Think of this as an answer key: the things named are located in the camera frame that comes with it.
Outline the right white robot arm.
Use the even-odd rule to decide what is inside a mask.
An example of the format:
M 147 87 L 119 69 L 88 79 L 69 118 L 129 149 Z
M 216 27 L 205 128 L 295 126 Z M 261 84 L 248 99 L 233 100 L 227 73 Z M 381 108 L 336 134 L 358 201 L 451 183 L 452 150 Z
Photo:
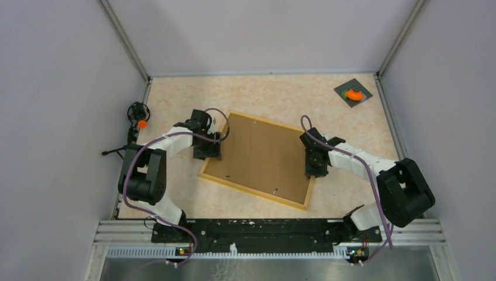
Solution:
M 347 170 L 369 181 L 375 203 L 356 207 L 344 217 L 343 234 L 359 241 L 368 229 L 383 224 L 403 228 L 435 205 L 436 199 L 417 163 L 374 156 L 344 139 L 324 138 L 312 127 L 300 135 L 305 147 L 305 175 L 325 177 L 328 168 Z

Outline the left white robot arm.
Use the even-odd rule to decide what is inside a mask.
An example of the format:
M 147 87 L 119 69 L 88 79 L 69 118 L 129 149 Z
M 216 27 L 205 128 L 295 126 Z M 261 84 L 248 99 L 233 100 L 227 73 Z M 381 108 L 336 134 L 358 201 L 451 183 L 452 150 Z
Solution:
M 185 239 L 188 227 L 183 210 L 166 195 L 167 162 L 185 149 L 192 149 L 194 159 L 221 158 L 221 143 L 229 134 L 214 131 L 212 110 L 195 109 L 158 138 L 125 149 L 118 183 L 123 202 L 155 218 L 174 242 Z

